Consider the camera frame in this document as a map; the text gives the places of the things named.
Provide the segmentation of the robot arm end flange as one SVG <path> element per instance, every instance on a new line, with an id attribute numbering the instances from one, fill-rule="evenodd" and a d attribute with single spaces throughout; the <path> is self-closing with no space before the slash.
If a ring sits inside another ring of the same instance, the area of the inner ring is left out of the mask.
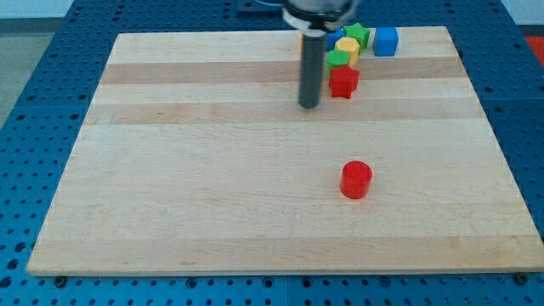
<path id="1" fill-rule="evenodd" d="M 308 35 L 321 35 L 345 26 L 358 6 L 358 0 L 286 0 L 282 15 L 289 26 Z"/>

